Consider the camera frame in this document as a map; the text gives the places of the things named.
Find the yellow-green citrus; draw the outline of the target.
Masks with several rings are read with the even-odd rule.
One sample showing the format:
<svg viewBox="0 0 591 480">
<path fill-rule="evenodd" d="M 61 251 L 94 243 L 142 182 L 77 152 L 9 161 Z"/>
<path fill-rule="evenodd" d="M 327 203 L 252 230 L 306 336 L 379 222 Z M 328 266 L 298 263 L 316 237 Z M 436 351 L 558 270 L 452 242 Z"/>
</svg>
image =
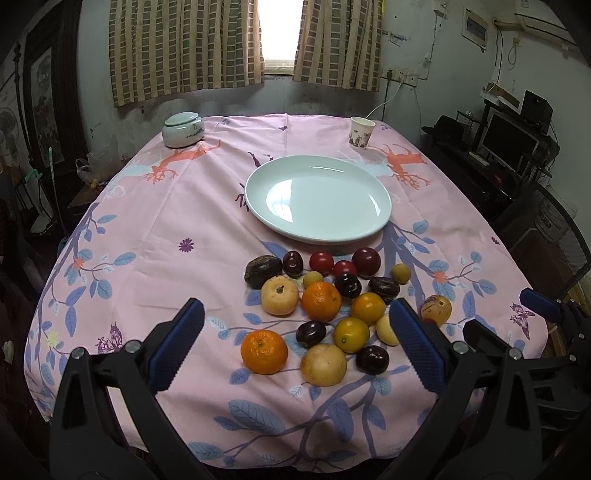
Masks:
<svg viewBox="0 0 591 480">
<path fill-rule="evenodd" d="M 332 341 L 346 354 L 360 351 L 369 338 L 369 326 L 363 320 L 353 317 L 342 319 L 332 331 Z"/>
</svg>

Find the large dark red plum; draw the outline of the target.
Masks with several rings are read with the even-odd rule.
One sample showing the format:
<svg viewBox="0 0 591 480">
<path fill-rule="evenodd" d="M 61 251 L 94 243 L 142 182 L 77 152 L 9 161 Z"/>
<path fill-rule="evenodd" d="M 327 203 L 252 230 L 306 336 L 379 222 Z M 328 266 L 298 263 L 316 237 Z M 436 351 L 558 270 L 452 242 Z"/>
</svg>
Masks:
<svg viewBox="0 0 591 480">
<path fill-rule="evenodd" d="M 369 279 L 380 271 L 382 259 L 374 248 L 362 247 L 353 253 L 352 263 L 359 276 Z"/>
</svg>

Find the right checkered curtain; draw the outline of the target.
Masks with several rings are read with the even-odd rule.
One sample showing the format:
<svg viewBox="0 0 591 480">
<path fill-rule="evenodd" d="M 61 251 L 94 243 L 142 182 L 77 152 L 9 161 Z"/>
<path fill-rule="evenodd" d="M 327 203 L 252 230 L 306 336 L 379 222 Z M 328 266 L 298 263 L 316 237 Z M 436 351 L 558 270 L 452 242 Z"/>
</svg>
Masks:
<svg viewBox="0 0 591 480">
<path fill-rule="evenodd" d="M 293 80 L 377 92 L 384 12 L 380 0 L 304 1 Z"/>
</svg>

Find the checkered curtain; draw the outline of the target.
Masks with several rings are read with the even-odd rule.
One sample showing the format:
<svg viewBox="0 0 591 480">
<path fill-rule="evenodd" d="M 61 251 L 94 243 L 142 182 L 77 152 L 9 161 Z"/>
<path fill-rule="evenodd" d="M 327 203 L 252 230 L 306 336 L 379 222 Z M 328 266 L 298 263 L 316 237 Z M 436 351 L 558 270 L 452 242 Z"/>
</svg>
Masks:
<svg viewBox="0 0 591 480">
<path fill-rule="evenodd" d="M 384 12 L 380 0 L 304 1 L 293 80 L 377 92 Z"/>
<path fill-rule="evenodd" d="M 115 107 L 264 81 L 256 1 L 112 1 L 108 27 Z"/>
</svg>

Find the large tan pear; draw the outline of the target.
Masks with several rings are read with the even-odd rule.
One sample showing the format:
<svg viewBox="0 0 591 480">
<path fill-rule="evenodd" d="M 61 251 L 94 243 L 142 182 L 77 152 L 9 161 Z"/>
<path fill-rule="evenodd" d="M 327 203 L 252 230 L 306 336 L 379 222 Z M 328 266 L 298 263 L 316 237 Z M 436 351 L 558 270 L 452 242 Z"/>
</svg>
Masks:
<svg viewBox="0 0 591 480">
<path fill-rule="evenodd" d="M 301 359 L 301 375 L 313 386 L 329 387 L 342 382 L 348 362 L 338 346 L 320 343 L 311 347 Z"/>
</svg>

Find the small yellow-green longan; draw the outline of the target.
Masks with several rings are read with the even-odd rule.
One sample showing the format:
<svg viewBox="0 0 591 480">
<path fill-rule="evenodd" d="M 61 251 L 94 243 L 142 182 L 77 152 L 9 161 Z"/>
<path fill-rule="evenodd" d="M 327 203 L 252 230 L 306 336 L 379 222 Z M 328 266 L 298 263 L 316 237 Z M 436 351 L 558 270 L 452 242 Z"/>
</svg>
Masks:
<svg viewBox="0 0 591 480">
<path fill-rule="evenodd" d="M 393 268 L 391 269 L 391 274 L 392 278 L 399 285 L 407 284 L 412 277 L 411 268 L 404 263 L 394 264 Z"/>
</svg>

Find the dark cherry plum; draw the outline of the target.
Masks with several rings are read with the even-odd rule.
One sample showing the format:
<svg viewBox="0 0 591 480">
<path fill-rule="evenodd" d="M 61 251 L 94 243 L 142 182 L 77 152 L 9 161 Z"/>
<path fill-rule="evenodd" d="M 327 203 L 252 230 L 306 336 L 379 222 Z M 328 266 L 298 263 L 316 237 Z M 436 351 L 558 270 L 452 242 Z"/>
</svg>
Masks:
<svg viewBox="0 0 591 480">
<path fill-rule="evenodd" d="M 298 278 L 304 272 L 304 259 L 296 250 L 287 251 L 283 256 L 283 271 L 291 278 Z"/>
</svg>

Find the striped pepino melon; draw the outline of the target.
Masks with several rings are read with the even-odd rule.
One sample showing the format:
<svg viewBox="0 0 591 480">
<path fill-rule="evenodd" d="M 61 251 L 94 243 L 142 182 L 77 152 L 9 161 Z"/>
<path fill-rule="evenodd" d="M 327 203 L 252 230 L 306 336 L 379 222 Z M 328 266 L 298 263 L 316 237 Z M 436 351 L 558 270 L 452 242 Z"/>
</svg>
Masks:
<svg viewBox="0 0 591 480">
<path fill-rule="evenodd" d="M 420 316 L 424 321 L 441 327 L 451 318 L 452 311 L 452 303 L 446 296 L 432 295 L 423 303 Z"/>
</svg>

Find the small pale yellow fruit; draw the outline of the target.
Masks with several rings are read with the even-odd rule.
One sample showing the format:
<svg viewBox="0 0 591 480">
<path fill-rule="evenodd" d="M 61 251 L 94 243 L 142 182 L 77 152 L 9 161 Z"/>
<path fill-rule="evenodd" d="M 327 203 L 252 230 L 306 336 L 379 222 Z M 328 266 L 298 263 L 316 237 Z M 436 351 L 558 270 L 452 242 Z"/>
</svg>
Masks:
<svg viewBox="0 0 591 480">
<path fill-rule="evenodd" d="M 308 287 L 310 287 L 312 284 L 322 281 L 324 281 L 324 276 L 322 273 L 318 271 L 310 271 L 304 275 L 303 281 L 301 282 L 303 283 L 304 289 L 308 289 Z"/>
</svg>

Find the pale yellow pear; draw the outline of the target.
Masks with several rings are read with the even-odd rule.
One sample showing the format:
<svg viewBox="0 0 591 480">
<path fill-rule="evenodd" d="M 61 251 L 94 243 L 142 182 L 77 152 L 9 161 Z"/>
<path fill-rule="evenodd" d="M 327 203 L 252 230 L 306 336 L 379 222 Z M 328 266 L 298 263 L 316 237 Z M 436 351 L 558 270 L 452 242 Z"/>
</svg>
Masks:
<svg viewBox="0 0 591 480">
<path fill-rule="evenodd" d="M 297 308 L 300 294 L 297 284 L 284 276 L 274 276 L 263 284 L 260 291 L 260 302 L 267 314 L 284 317 Z"/>
</svg>

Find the dark brown passion fruit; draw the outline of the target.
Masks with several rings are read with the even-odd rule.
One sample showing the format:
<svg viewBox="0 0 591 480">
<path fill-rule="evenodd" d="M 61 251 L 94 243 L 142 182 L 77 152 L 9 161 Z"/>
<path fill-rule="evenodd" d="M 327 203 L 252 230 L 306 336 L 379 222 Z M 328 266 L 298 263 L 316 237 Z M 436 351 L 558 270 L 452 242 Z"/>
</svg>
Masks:
<svg viewBox="0 0 591 480">
<path fill-rule="evenodd" d="M 267 280 L 283 272 L 283 261 L 273 255 L 256 257 L 245 266 L 245 283 L 253 289 L 260 289 Z"/>
</svg>

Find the dark purple plum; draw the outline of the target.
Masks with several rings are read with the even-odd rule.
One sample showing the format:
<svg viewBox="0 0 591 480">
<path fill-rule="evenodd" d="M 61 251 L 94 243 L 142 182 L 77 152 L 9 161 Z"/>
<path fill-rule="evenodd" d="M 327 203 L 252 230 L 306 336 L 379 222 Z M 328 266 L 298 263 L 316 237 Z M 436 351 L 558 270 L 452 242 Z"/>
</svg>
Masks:
<svg viewBox="0 0 591 480">
<path fill-rule="evenodd" d="M 325 336 L 327 336 L 327 325 L 322 321 L 304 322 L 295 331 L 297 344 L 307 349 L 320 344 Z"/>
</svg>

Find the large orange tangerine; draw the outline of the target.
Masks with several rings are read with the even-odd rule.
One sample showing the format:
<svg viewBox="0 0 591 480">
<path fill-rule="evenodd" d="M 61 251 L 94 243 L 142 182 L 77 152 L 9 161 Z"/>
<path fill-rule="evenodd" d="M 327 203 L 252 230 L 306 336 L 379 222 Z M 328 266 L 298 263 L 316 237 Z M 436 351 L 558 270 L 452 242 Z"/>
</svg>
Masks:
<svg viewBox="0 0 591 480">
<path fill-rule="evenodd" d="M 315 282 L 304 290 L 301 305 L 308 319 L 329 322 L 339 314 L 342 296 L 331 283 Z"/>
</svg>

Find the red cherry tomato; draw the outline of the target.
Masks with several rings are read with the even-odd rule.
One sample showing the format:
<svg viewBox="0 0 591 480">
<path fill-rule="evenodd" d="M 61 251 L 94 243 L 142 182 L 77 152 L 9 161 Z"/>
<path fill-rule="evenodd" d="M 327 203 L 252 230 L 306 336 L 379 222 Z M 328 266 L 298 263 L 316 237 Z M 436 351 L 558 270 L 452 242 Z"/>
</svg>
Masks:
<svg viewBox="0 0 591 480">
<path fill-rule="evenodd" d="M 328 252 L 324 251 L 312 253 L 310 260 L 308 260 L 308 265 L 310 266 L 311 271 L 317 271 L 324 277 L 331 274 L 334 264 L 334 257 L 332 257 L 332 255 Z"/>
<path fill-rule="evenodd" d="M 341 260 L 335 263 L 334 267 L 332 267 L 332 275 L 335 277 L 339 277 L 342 274 L 352 274 L 358 275 L 358 271 L 356 271 L 356 266 L 353 265 L 353 262 L 348 260 Z"/>
</svg>

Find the yellow-orange citrus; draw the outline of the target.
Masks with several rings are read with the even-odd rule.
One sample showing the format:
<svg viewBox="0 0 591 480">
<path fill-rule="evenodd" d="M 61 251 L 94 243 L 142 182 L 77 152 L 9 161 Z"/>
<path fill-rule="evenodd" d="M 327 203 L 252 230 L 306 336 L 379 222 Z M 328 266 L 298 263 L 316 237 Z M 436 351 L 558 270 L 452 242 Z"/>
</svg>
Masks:
<svg viewBox="0 0 591 480">
<path fill-rule="evenodd" d="M 349 315 L 372 326 L 384 316 L 385 311 L 384 300 L 376 293 L 367 292 L 353 300 Z"/>
</svg>

